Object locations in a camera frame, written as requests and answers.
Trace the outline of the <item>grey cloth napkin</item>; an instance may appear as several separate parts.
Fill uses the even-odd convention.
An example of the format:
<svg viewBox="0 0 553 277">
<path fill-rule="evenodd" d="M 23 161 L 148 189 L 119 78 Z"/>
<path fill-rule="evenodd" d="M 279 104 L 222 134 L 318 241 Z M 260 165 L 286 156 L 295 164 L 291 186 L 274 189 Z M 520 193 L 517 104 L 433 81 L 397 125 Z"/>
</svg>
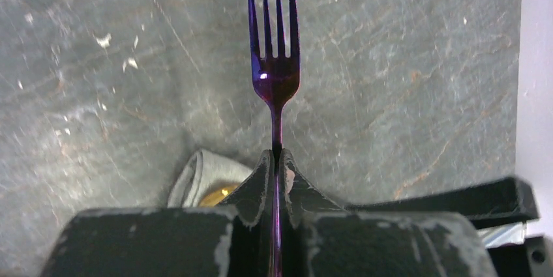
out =
<svg viewBox="0 0 553 277">
<path fill-rule="evenodd" d="M 202 197 L 220 186 L 241 184 L 252 168 L 205 149 L 196 151 L 185 164 L 168 196 L 167 206 L 199 207 Z"/>
</svg>

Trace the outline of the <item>gold spoon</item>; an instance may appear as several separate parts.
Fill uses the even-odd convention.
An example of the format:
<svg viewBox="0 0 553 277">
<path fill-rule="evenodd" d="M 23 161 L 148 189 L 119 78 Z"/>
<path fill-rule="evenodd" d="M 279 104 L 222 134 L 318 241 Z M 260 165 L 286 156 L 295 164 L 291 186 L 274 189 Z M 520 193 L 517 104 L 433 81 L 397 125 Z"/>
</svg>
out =
<svg viewBox="0 0 553 277">
<path fill-rule="evenodd" d="M 224 186 L 220 186 L 215 190 L 205 194 L 200 200 L 200 202 L 198 203 L 198 206 L 213 207 L 215 205 L 218 205 L 227 196 L 229 196 L 238 186 L 239 184 L 227 184 Z"/>
</svg>

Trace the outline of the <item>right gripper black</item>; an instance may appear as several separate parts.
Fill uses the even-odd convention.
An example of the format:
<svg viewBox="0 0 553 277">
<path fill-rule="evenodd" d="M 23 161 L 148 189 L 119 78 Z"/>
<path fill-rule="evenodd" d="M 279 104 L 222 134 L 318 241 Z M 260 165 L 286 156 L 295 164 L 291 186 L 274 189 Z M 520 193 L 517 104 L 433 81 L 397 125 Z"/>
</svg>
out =
<svg viewBox="0 0 553 277">
<path fill-rule="evenodd" d="M 533 188 L 516 176 L 423 197 L 348 205 L 346 209 L 364 212 L 457 212 L 476 229 L 539 219 Z M 552 239 L 549 237 L 530 237 L 523 244 L 489 248 L 488 253 L 499 277 L 553 277 Z"/>
</svg>

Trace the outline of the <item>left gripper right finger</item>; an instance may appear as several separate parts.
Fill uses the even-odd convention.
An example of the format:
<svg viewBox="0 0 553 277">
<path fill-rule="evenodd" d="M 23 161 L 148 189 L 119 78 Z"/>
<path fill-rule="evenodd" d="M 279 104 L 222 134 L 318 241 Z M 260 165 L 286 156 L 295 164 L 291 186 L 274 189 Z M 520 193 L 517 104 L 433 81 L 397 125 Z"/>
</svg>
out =
<svg viewBox="0 0 553 277">
<path fill-rule="evenodd" d="M 359 211 L 281 181 L 281 276 L 495 276 L 474 226 L 455 212 Z M 308 199 L 321 198 L 310 207 Z"/>
</svg>

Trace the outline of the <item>purple fork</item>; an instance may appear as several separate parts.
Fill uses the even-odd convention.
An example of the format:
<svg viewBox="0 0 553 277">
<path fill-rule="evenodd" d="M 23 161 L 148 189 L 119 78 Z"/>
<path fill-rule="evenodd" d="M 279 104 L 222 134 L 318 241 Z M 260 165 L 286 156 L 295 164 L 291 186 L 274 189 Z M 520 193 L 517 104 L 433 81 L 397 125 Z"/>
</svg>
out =
<svg viewBox="0 0 553 277">
<path fill-rule="evenodd" d="M 282 152 L 282 111 L 287 102 L 296 94 L 300 85 L 300 38 L 297 15 L 297 1 L 289 0 L 290 12 L 290 54 L 286 55 L 285 30 L 282 13 L 282 0 L 276 2 L 276 56 L 273 55 L 269 0 L 263 0 L 263 32 L 265 55 L 261 55 L 260 35 L 256 16 L 255 0 L 248 0 L 248 27 L 251 52 L 252 84 L 255 93 L 267 104 L 271 112 L 272 152 L 275 168 L 273 178 L 273 198 L 271 212 L 271 260 L 270 276 L 282 276 L 282 230 L 280 215 L 279 158 Z"/>
</svg>

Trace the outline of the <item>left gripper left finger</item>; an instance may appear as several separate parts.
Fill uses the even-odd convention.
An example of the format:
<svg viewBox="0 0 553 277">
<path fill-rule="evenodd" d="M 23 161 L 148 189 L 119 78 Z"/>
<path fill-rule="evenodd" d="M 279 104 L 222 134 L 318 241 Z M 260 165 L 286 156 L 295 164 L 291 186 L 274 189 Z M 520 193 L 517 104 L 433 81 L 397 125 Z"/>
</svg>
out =
<svg viewBox="0 0 553 277">
<path fill-rule="evenodd" d="M 214 207 L 87 209 L 67 223 L 42 276 L 272 276 L 271 151 Z"/>
</svg>

